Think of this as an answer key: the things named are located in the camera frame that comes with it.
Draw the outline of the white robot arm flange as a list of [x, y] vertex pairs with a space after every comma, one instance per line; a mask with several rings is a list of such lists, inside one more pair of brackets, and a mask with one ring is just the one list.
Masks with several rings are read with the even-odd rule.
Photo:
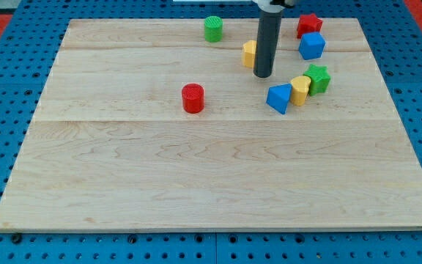
[[277, 13], [286, 8], [294, 7], [299, 0], [252, 0], [260, 10], [265, 12]]

